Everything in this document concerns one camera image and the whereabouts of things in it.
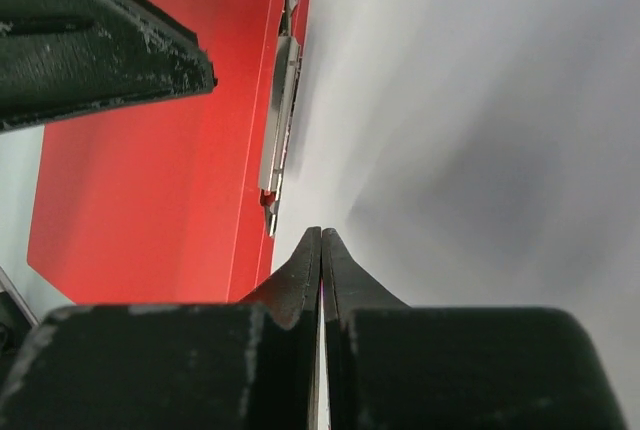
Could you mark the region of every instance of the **white surface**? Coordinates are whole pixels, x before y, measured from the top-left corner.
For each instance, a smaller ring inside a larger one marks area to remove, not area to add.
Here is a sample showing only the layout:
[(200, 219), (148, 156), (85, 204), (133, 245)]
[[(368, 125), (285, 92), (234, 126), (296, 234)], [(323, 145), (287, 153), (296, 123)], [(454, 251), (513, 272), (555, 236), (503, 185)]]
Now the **white surface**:
[(640, 0), (312, 0), (274, 265), (310, 225), (411, 304), (544, 304), (640, 428)]
[(38, 318), (71, 303), (27, 264), (43, 131), (0, 136), (0, 267)]

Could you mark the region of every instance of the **red box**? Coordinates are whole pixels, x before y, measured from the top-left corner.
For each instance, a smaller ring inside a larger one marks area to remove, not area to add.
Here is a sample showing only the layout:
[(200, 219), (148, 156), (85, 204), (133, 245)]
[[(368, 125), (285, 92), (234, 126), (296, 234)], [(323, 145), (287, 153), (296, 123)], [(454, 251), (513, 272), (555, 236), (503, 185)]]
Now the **red box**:
[(48, 125), (28, 262), (76, 303), (237, 300), (271, 267), (258, 171), (283, 0), (150, 1), (219, 85)]

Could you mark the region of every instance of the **metal clip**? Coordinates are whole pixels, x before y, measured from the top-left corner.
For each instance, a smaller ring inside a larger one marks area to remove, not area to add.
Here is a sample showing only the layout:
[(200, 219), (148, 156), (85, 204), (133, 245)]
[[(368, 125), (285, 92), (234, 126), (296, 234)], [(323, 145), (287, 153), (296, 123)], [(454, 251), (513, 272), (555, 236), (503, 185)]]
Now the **metal clip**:
[(259, 187), (269, 236), (273, 236), (276, 231), (287, 145), (300, 75), (301, 49), (293, 36), (293, 13), (297, 5), (298, 0), (284, 0), (262, 147)]

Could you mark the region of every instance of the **red panel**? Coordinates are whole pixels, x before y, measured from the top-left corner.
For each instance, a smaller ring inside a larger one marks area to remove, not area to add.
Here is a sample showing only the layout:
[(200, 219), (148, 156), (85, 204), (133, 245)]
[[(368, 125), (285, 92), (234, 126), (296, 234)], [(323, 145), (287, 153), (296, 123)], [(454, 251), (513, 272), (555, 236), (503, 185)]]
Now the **red panel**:
[(151, 1), (220, 84), (45, 129), (28, 259), (78, 303), (235, 299), (271, 262), (257, 181), (282, 0)]

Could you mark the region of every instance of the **metal lever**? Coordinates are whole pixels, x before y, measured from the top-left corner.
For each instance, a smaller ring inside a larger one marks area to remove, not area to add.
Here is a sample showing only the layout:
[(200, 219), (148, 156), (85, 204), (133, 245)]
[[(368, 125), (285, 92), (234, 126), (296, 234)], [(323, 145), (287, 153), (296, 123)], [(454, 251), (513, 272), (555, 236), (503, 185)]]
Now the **metal lever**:
[(259, 187), (269, 236), (273, 236), (276, 231), (287, 145), (300, 75), (301, 49), (293, 36), (293, 14), (297, 5), (298, 0), (284, 0), (262, 147)]

